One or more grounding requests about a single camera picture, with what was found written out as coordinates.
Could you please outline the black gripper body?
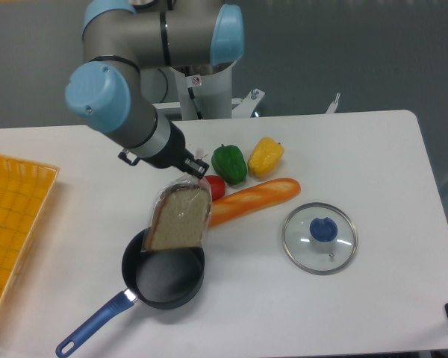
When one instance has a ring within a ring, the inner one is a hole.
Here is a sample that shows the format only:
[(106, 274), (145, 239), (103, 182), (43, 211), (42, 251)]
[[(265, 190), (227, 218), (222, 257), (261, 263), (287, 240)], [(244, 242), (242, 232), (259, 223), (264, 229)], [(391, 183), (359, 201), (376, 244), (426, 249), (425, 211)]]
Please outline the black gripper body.
[(186, 149), (184, 134), (173, 123), (170, 123), (169, 139), (157, 154), (138, 154), (135, 151), (132, 154), (136, 158), (130, 160), (128, 152), (129, 150), (123, 149), (119, 152), (118, 158), (130, 166), (136, 166), (140, 160), (143, 160), (157, 169), (173, 166), (182, 172), (194, 172), (193, 155)]

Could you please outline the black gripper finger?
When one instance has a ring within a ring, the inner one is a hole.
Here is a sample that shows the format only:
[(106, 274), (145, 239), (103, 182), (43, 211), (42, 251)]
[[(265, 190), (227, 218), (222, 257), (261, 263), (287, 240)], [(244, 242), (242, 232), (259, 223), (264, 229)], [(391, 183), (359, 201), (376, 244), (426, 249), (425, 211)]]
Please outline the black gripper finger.
[(185, 166), (185, 171), (189, 175), (194, 176), (195, 178), (203, 178), (207, 172), (207, 164), (199, 165), (197, 163), (187, 164)]
[(199, 158), (188, 160), (188, 166), (193, 172), (206, 172), (209, 168), (209, 165), (204, 160)]

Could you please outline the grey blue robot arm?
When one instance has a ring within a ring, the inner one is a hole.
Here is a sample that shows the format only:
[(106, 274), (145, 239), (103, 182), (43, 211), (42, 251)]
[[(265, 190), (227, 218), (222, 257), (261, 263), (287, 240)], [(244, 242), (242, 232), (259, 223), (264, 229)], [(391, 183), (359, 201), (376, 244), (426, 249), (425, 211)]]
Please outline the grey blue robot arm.
[(239, 60), (241, 9), (223, 1), (92, 1), (81, 40), (84, 62), (66, 85), (67, 107), (119, 145), (128, 165), (145, 161), (203, 178), (208, 164), (187, 150), (184, 134), (142, 97), (141, 72)]

